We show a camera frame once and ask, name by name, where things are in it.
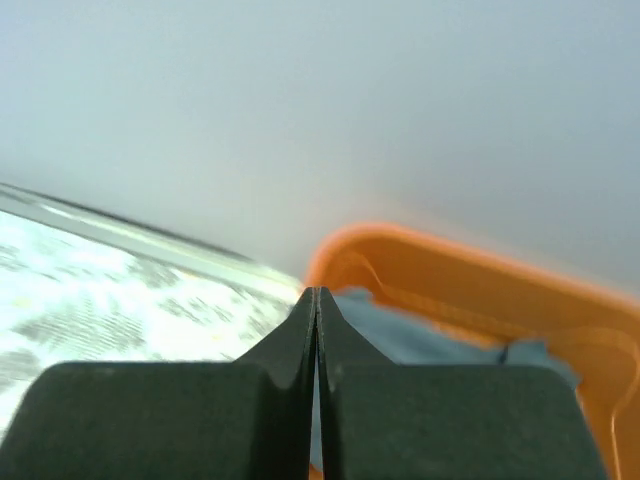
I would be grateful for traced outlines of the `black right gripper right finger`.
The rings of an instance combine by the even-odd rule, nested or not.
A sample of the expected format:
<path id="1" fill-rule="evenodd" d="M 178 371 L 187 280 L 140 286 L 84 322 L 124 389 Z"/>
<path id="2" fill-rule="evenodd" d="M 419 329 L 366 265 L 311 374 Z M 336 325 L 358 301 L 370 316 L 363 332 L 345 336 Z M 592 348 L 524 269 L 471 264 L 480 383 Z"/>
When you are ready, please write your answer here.
<path id="1" fill-rule="evenodd" d="M 317 298 L 316 467 L 329 479 L 604 479 L 572 389 L 526 365 L 400 365 Z"/>

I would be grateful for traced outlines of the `blue-grey t-shirt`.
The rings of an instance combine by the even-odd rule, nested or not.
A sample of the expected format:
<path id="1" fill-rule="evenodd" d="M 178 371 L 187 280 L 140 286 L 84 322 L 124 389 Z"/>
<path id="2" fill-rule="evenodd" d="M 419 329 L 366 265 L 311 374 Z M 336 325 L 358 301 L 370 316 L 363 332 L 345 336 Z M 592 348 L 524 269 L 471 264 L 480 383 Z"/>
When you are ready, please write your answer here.
<path id="1" fill-rule="evenodd" d="M 456 340 L 402 310 L 373 303 L 364 288 L 347 289 L 334 296 L 346 322 L 378 351 L 400 365 L 526 365 L 557 373 L 572 388 L 580 377 L 565 361 L 549 352 L 547 342 L 524 338 L 480 347 Z"/>

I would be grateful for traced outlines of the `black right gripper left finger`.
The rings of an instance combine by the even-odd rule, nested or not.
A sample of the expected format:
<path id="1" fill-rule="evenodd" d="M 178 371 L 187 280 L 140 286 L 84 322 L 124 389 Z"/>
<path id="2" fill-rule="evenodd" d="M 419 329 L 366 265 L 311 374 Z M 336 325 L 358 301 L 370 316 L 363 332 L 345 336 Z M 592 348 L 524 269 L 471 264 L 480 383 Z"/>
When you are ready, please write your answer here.
<path id="1" fill-rule="evenodd" d="M 232 362 L 66 362 L 28 388 L 5 479 L 305 479 L 316 294 Z"/>

